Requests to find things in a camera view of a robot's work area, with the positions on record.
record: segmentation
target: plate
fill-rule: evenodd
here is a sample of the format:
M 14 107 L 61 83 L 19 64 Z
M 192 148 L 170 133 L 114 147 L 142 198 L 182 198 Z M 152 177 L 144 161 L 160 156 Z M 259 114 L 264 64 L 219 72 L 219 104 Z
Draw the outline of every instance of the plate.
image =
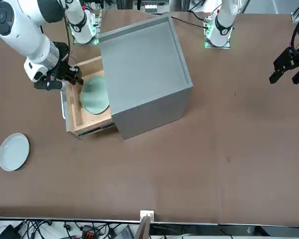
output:
M 29 140 L 22 133 L 9 135 L 0 146 L 0 167 L 5 171 L 19 169 L 28 158 Z
M 105 77 L 93 76 L 82 87 L 80 101 L 83 108 L 94 115 L 102 113 L 109 106 Z

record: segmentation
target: table surface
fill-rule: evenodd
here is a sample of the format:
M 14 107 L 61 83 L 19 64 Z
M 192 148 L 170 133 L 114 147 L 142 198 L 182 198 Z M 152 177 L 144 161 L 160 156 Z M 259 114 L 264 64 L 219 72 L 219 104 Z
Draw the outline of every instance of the table surface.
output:
M 150 17 L 110 10 L 102 30 Z M 157 221 L 299 226 L 299 85 L 292 72 L 268 80 L 290 16 L 239 15 L 231 50 L 204 49 L 202 29 L 173 21 L 194 84 L 185 116 L 127 140 L 67 134 L 59 92 L 34 89 L 24 57 L 0 43 L 0 144 L 21 132 L 31 151 L 20 170 L 0 168 L 0 216 L 138 220 L 150 209 Z M 44 31 L 66 42 L 61 22 Z M 72 50 L 78 62 L 99 54 Z

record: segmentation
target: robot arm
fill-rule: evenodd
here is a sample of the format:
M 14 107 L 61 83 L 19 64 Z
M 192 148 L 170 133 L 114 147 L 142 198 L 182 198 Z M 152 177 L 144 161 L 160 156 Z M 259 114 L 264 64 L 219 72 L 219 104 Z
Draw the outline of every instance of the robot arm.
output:
M 0 37 L 19 54 L 26 56 L 28 77 L 37 89 L 65 89 L 65 81 L 83 84 L 78 67 L 68 65 L 69 48 L 52 42 L 39 26 L 62 20 L 67 15 L 73 35 L 87 43 L 95 33 L 90 12 L 79 0 L 5 0 L 0 2 Z
M 211 44 L 222 47 L 227 43 L 238 10 L 238 0 L 222 1 L 219 13 L 213 13 L 213 25 L 206 37 Z

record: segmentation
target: wooden drawer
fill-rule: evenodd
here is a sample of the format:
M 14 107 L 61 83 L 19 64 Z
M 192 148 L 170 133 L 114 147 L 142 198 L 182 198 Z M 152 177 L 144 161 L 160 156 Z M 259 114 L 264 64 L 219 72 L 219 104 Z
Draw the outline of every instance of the wooden drawer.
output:
M 84 81 L 93 75 L 104 76 L 101 56 L 81 62 L 78 66 L 82 71 Z M 115 126 L 110 107 L 99 115 L 90 114 L 82 107 L 81 89 L 80 85 L 73 86 L 67 83 L 65 93 L 63 93 L 63 96 L 66 96 L 66 99 L 62 100 L 62 107 L 65 113 L 67 132 L 81 137 Z

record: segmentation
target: black cable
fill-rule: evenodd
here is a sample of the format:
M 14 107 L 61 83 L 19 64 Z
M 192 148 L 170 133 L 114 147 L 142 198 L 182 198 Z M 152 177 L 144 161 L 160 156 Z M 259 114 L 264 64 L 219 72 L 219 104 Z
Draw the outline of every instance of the black cable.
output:
M 170 231 L 172 231 L 172 232 L 174 232 L 174 233 L 178 233 L 178 231 L 176 231 L 176 230 L 174 230 L 174 229 L 171 229 L 171 228 L 165 228 L 165 227 L 160 227 L 160 226 L 154 226 L 154 225 L 151 225 L 151 227 L 153 227 L 153 228 L 158 228 L 158 229 L 165 229 L 165 230 L 170 230 Z
M 68 37 L 69 55 L 70 55 L 70 52 L 71 52 L 71 44 L 70 44 L 69 29 L 68 29 L 68 26 L 67 26 L 67 24 L 66 24 L 65 14 L 64 14 L 64 25 L 65 25 L 65 29 L 66 29 L 66 35 L 67 35 L 67 37 Z
M 221 229 L 219 229 L 219 230 L 220 230 L 220 232 L 221 232 L 222 234 L 224 234 L 225 236 L 230 236 L 230 237 L 231 237 L 231 239 L 233 239 L 233 236 L 232 236 L 232 235 L 224 233 L 224 231 L 223 231 L 223 230 L 221 230 Z
M 44 239 L 44 236 L 41 234 L 41 231 L 40 231 L 40 226 L 42 225 L 39 225 L 39 223 L 38 222 L 36 222 L 35 224 L 33 224 L 34 225 L 34 227 L 35 227 L 35 231 L 34 231 L 34 235 L 36 234 L 36 231 L 38 231 L 39 232 L 39 234 L 40 234 L 40 236 L 41 236 L 41 238 L 42 239 Z
M 192 11 L 195 7 L 197 7 L 201 2 L 203 2 L 203 4 L 205 3 L 206 0 L 200 0 L 195 6 L 193 6 L 190 10 L 188 11 Z
M 27 228 L 27 230 L 26 230 L 26 234 L 27 234 L 27 236 L 28 236 L 28 239 L 30 239 L 30 236 L 29 236 L 29 225 L 30 225 L 30 222 L 28 223 L 28 228 Z
M 93 227 L 93 230 L 94 230 L 93 238 L 95 238 L 96 232 L 95 232 L 94 222 L 92 222 L 92 227 Z
M 214 9 L 214 11 L 216 11 L 216 10 L 217 10 L 217 9 L 218 9 L 220 6 L 221 6 L 221 4 L 220 4 L 220 5 L 218 5 L 218 7 Z M 213 12 L 214 12 L 214 11 L 213 11 Z
M 115 230 L 115 228 L 117 228 L 117 227 L 120 226 L 120 225 L 122 225 L 122 224 L 118 224 L 118 225 L 116 225 L 115 227 L 113 227 L 113 230 Z
M 24 236 L 25 236 L 26 234 L 28 234 L 28 233 L 29 233 L 29 230 L 33 227 L 33 226 L 30 226 L 30 227 L 29 227 L 30 222 L 31 222 L 31 221 L 28 222 L 28 227 L 27 227 L 25 233 L 23 234 L 23 236 L 21 237 L 21 239 L 23 239 Z M 40 222 L 40 223 L 39 223 L 39 227 L 40 227 L 42 224 L 46 223 L 46 222 L 47 222 L 47 221 L 42 221 L 42 222 Z
M 197 26 L 197 27 L 204 28 L 204 29 L 208 30 L 208 27 L 207 27 L 207 26 L 197 25 L 197 24 L 191 23 L 191 22 L 189 22 L 189 21 L 184 21 L 184 20 L 179 19 L 179 18 L 174 17 L 174 16 L 171 16 L 171 18 L 174 18 L 174 19 L 177 19 L 177 20 L 179 20 L 179 21 L 185 22 L 185 23 L 187 23 L 187 24 L 190 24 L 190 25 Z
M 197 16 L 197 14 L 194 13 L 192 10 L 189 11 L 189 12 L 191 12 L 192 14 L 194 14 L 194 16 L 195 16 L 198 20 L 201 20 L 201 21 L 204 21 L 204 20 L 205 20 L 205 18 L 200 18 L 199 16 Z
M 83 227 L 79 227 L 79 225 L 76 223 L 76 222 L 74 222 L 75 223 L 75 225 L 78 227 L 78 229 L 80 229 L 80 231 L 83 231 Z
M 69 239 L 72 239 L 72 237 L 71 237 L 71 235 L 69 233 L 69 230 L 67 228 L 67 224 L 65 222 L 64 222 L 64 226 L 63 227 L 65 228 L 66 232 L 68 233 Z

